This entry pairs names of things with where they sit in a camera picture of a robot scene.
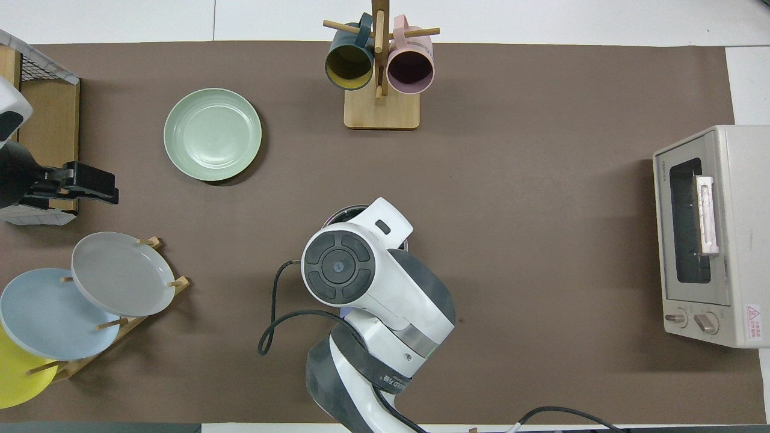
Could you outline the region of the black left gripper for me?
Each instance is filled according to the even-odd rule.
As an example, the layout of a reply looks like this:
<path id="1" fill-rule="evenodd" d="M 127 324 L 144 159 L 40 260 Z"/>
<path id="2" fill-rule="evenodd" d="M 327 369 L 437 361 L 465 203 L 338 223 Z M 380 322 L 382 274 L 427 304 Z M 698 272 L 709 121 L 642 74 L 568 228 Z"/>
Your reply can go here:
<path id="1" fill-rule="evenodd" d="M 61 168 L 41 165 L 33 170 L 33 183 L 25 192 L 30 199 L 77 200 L 89 199 L 111 205 L 119 203 L 119 189 L 115 176 L 80 162 L 67 162 Z M 90 189 L 108 189 L 107 192 Z"/>

